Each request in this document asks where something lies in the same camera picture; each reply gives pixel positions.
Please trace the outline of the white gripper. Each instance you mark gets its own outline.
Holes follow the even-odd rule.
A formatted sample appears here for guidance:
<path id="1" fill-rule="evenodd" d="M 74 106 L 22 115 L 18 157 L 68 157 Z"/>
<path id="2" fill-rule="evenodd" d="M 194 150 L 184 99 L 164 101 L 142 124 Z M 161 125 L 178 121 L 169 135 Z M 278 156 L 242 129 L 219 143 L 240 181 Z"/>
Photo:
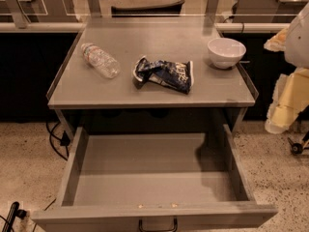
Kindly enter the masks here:
<path id="1" fill-rule="evenodd" d="M 279 75 L 267 112 L 266 131 L 280 134 L 309 106 L 309 3 L 293 19 L 289 29 L 280 30 L 265 42 L 264 49 L 285 50 L 286 61 L 298 67 L 290 75 Z"/>

